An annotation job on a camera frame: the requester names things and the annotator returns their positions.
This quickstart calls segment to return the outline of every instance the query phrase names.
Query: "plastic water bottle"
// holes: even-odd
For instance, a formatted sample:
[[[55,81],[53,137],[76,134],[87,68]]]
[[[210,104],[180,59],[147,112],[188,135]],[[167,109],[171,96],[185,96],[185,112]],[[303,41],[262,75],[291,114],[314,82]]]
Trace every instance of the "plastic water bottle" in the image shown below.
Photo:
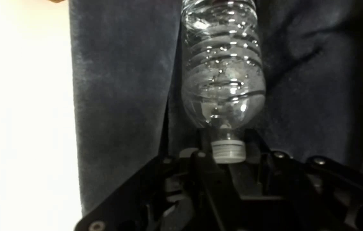
[[[253,0],[183,0],[182,100],[217,163],[246,158],[236,131],[265,100]]]

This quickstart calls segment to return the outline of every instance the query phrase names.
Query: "dark fabric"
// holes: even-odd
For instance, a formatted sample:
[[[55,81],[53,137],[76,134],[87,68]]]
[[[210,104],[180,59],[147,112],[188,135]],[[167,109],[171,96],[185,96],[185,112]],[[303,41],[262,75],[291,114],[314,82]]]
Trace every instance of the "dark fabric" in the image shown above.
[[[174,60],[180,4],[70,0],[85,212],[156,155],[169,87],[169,153],[196,145]],[[259,0],[258,14],[268,98],[256,127],[298,159],[359,168],[363,0]]]
[[[173,0],[70,1],[85,213],[158,153],[180,4]]]

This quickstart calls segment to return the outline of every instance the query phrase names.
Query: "bottle cap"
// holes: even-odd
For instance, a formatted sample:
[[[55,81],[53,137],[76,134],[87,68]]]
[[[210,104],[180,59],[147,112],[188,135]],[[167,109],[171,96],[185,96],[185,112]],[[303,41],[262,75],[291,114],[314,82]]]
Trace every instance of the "bottle cap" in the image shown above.
[[[245,144],[241,140],[218,140],[210,143],[210,146],[218,164],[240,163],[246,159]]]

